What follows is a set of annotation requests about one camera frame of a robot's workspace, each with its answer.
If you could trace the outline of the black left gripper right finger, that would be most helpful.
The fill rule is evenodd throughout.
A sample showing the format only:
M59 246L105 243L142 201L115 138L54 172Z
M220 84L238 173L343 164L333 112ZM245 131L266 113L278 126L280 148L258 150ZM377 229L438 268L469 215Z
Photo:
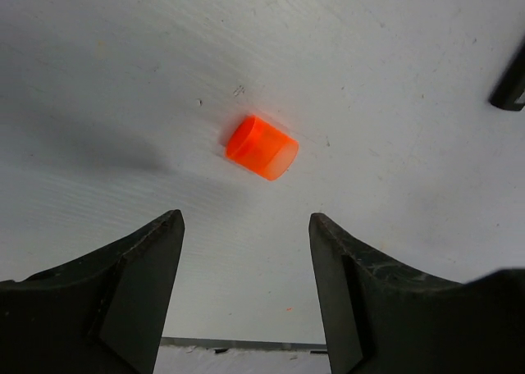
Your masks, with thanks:
M523 270L461 284L403 264L322 213L308 232L332 372L523 372Z

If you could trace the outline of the black highlighter green cap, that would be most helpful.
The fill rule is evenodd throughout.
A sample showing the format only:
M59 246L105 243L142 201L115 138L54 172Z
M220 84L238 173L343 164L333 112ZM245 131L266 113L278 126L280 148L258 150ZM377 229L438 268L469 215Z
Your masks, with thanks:
M508 112L524 109L524 49L522 40L488 99L491 106Z

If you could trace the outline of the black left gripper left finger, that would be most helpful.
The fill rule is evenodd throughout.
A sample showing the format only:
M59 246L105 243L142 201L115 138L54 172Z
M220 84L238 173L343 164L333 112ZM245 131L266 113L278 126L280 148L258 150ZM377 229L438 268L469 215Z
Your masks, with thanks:
M2 372L152 372L184 233L170 210L75 260L3 281Z

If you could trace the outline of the orange translucent cap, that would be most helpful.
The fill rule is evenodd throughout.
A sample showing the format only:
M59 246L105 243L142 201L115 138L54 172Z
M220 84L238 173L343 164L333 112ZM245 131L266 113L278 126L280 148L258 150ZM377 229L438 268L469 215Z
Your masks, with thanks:
M299 143L262 118L246 116L226 144L225 156L262 178L274 181L290 167Z

